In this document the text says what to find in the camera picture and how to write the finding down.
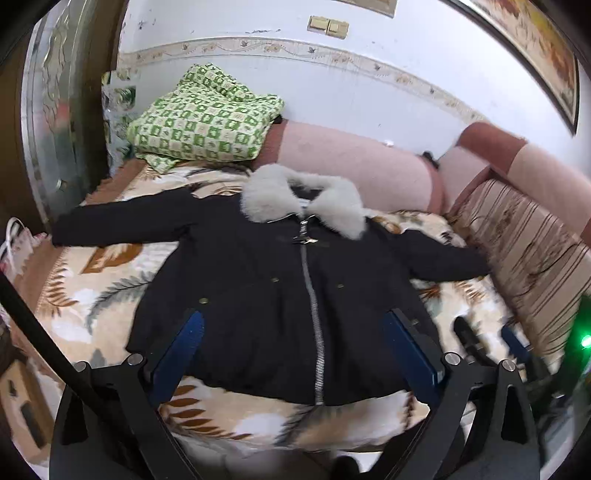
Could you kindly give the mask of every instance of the beige light switch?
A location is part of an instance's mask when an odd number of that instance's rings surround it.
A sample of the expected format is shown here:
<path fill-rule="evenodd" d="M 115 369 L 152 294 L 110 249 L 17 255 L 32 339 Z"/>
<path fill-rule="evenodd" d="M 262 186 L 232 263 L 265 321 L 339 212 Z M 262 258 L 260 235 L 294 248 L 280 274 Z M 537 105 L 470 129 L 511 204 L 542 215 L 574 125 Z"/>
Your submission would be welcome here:
<path fill-rule="evenodd" d="M 349 33 L 349 24 L 338 20 L 331 20 L 326 34 L 331 37 L 346 38 Z"/>
<path fill-rule="evenodd" d="M 310 22 L 308 23 L 308 29 L 314 31 L 322 31 L 325 32 L 326 29 L 329 27 L 329 18 L 325 17 L 310 17 Z"/>

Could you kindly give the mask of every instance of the coat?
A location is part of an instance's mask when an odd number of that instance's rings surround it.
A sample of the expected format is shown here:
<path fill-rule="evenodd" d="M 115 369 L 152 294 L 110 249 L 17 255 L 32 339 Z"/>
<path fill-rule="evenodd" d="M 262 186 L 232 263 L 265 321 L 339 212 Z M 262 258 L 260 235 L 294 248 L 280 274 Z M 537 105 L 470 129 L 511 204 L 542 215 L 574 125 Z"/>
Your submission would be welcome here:
<path fill-rule="evenodd" d="M 309 405 L 408 388 L 385 314 L 402 310 L 439 344 L 410 278 L 489 272 L 473 249 L 386 231 L 366 217 L 349 180 L 279 165 L 261 167 L 234 196 L 198 199 L 183 187 L 77 207 L 53 228 L 55 245 L 170 241 L 178 247 L 137 306 L 127 350 L 145 354 L 200 312 L 203 340 L 187 375 Z"/>

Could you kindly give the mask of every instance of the green checkered pillow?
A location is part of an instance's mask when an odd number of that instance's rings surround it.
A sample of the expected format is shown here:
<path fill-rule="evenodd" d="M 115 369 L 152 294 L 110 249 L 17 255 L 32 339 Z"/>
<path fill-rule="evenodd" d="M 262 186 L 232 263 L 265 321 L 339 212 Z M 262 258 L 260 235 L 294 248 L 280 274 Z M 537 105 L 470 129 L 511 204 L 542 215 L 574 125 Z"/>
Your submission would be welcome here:
<path fill-rule="evenodd" d="M 283 106 L 277 95 L 255 95 L 211 63 L 195 65 L 129 125 L 127 136 L 136 156 L 159 173 L 182 160 L 253 160 Z"/>

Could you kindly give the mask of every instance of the floral wallpaper border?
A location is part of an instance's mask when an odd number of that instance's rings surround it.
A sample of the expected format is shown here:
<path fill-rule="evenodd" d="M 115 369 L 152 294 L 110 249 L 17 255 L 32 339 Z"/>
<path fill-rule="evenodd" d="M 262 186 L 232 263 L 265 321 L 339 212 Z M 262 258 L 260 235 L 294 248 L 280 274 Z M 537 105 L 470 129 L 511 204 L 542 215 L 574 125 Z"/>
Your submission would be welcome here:
<path fill-rule="evenodd" d="M 120 53 L 117 65 L 118 76 L 128 76 L 129 71 L 160 61 L 222 55 L 278 57 L 326 65 L 389 83 L 437 105 L 467 124 L 487 121 L 484 115 L 449 92 L 390 64 L 338 48 L 295 40 L 253 37 L 203 38 Z"/>

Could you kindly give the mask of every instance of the fur collar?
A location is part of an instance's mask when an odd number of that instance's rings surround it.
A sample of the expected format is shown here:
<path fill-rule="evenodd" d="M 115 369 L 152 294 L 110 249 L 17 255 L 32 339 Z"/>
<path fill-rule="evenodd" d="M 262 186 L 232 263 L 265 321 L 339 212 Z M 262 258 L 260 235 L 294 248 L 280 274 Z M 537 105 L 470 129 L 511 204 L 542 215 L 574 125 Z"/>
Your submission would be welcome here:
<path fill-rule="evenodd" d="M 291 186 L 322 190 L 306 207 Z M 242 213 L 251 222 L 279 220 L 291 213 L 300 218 L 316 215 L 328 228 L 357 240 L 365 230 L 365 211 L 353 183 L 342 177 L 302 173 L 281 165 L 259 168 L 242 189 Z"/>

